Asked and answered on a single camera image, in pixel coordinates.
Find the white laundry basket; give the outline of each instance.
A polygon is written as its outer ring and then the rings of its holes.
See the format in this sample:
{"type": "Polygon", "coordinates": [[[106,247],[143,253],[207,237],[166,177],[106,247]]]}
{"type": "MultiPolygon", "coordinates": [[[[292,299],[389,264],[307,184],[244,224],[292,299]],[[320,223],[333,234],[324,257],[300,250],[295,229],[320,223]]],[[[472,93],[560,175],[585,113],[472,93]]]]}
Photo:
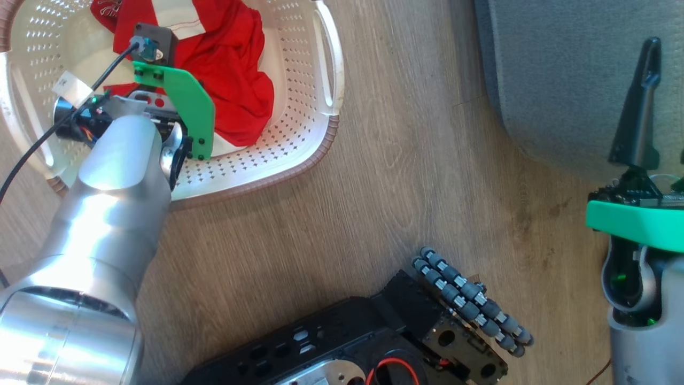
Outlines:
{"type": "MultiPolygon", "coordinates": [[[[244,0],[263,20],[259,69],[275,88],[274,111],[257,144],[210,160],[188,160],[174,207],[250,192],[318,163],[337,132],[343,103],[341,45],[323,0],[244,0]]],[[[21,151],[52,126],[52,92],[65,71],[92,84],[116,57],[114,35],[90,14],[92,0],[0,0],[2,121],[21,151]]],[[[105,84],[131,82],[122,64],[105,84]]],[[[53,136],[30,160],[55,192],[71,185],[88,148],[53,136]]]]}

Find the white stripe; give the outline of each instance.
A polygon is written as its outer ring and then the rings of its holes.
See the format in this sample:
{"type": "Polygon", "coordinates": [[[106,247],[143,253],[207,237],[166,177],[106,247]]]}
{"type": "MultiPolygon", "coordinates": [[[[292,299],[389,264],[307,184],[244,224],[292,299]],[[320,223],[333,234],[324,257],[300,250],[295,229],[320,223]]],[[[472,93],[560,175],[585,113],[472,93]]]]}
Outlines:
{"type": "Polygon", "coordinates": [[[206,32],[192,0],[152,0],[160,27],[170,28],[178,39],[206,32]]]}

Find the gray roller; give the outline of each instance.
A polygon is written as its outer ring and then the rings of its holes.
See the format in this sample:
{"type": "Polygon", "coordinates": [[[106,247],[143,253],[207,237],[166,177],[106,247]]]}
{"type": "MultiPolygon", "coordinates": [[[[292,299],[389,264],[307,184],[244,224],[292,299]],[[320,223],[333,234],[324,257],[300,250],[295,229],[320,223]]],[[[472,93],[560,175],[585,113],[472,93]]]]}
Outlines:
{"type": "Polygon", "coordinates": [[[485,302],[484,305],[482,305],[480,310],[482,311],[482,314],[486,315],[487,317],[489,317],[491,319],[496,319],[497,316],[499,315],[499,313],[501,312],[501,308],[499,307],[499,305],[496,302],[494,302],[492,299],[488,299],[487,302],[485,302]]]}
{"type": "Polygon", "coordinates": [[[463,294],[463,297],[466,297],[466,299],[469,301],[472,301],[481,291],[482,288],[473,282],[466,282],[466,284],[461,288],[461,294],[463,294]]]}
{"type": "Polygon", "coordinates": [[[515,336],[516,341],[518,341],[521,344],[528,345],[530,341],[534,343],[532,340],[532,335],[524,328],[521,327],[521,332],[517,336],[515,336]]]}
{"type": "Polygon", "coordinates": [[[423,268],[425,268],[425,267],[430,267],[430,266],[429,266],[428,263],[427,263],[425,260],[423,260],[422,258],[416,257],[416,258],[413,260],[413,267],[414,267],[416,270],[418,270],[418,271],[420,271],[420,272],[423,272],[423,268]]]}
{"type": "Polygon", "coordinates": [[[428,258],[430,254],[433,254],[434,252],[435,251],[431,247],[425,246],[421,249],[421,257],[428,258]]]}
{"type": "Polygon", "coordinates": [[[458,272],[458,270],[454,269],[451,266],[447,266],[442,270],[442,276],[444,276],[444,279],[447,280],[450,284],[454,284],[456,282],[456,278],[459,277],[461,273],[458,272]]]}
{"type": "Polygon", "coordinates": [[[437,253],[430,254],[430,256],[427,258],[427,261],[430,263],[430,266],[432,266],[435,269],[439,269],[440,262],[444,262],[444,264],[446,264],[446,261],[444,261],[444,257],[437,253]]]}
{"type": "Polygon", "coordinates": [[[458,315],[460,315],[466,322],[471,322],[479,314],[479,309],[472,302],[466,302],[465,306],[458,309],[458,315]]]}
{"type": "Polygon", "coordinates": [[[520,325],[518,324],[518,321],[508,314],[506,315],[506,320],[501,323],[501,329],[513,335],[518,332],[519,327],[520,325]]]}
{"type": "Polygon", "coordinates": [[[437,280],[442,279],[442,275],[435,269],[430,269],[427,273],[425,273],[425,279],[430,283],[434,284],[437,282],[437,280]]]}
{"type": "Polygon", "coordinates": [[[453,303],[453,300],[458,296],[458,289],[453,287],[451,284],[444,285],[442,289],[442,298],[449,303],[453,303]]]}
{"type": "Polygon", "coordinates": [[[515,358],[520,358],[525,355],[525,347],[522,345],[518,345],[515,347],[513,351],[508,351],[508,353],[511,354],[511,356],[514,356],[515,358]]]}
{"type": "Polygon", "coordinates": [[[488,335],[489,337],[494,337],[499,332],[501,332],[499,326],[490,319],[488,319],[487,322],[485,322],[484,325],[481,325],[479,328],[482,329],[482,332],[488,335]]]}
{"type": "Polygon", "coordinates": [[[499,346],[504,350],[511,350],[515,348],[515,340],[508,334],[504,334],[500,341],[497,341],[499,346]]]}

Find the gray fabric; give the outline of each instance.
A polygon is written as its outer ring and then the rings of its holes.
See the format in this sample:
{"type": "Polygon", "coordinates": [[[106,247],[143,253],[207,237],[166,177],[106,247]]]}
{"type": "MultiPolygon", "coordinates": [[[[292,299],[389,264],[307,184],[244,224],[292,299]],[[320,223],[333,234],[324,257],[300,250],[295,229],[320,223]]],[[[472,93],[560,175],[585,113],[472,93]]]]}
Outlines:
{"type": "Polygon", "coordinates": [[[595,180],[621,172],[607,154],[642,43],[660,37],[659,172],[684,173],[684,2],[488,0],[487,15],[480,1],[481,28],[491,23],[491,39],[481,32],[486,79],[493,51],[488,86],[498,90],[488,92],[508,134],[531,157],[595,180]]]}
{"type": "Polygon", "coordinates": [[[482,54],[482,68],[484,69],[484,85],[489,102],[494,107],[499,120],[503,122],[501,103],[499,102],[497,59],[494,53],[494,32],[489,13],[489,1],[475,0],[475,14],[477,15],[477,32],[479,34],[480,53],[482,54]]]}

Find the green 3d-printed part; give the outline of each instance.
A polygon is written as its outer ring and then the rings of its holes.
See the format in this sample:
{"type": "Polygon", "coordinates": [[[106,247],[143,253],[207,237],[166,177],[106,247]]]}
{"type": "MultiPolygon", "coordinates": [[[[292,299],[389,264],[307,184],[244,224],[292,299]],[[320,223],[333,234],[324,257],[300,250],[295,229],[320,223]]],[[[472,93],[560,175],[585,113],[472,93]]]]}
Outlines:
{"type": "Polygon", "coordinates": [[[587,227],[656,249],[684,253],[684,210],[591,201],[587,227]]]}
{"type": "Polygon", "coordinates": [[[216,118],[214,103],[189,72],[171,67],[133,62],[135,82],[163,88],[193,138],[192,157],[209,159],[213,149],[216,118]]]}

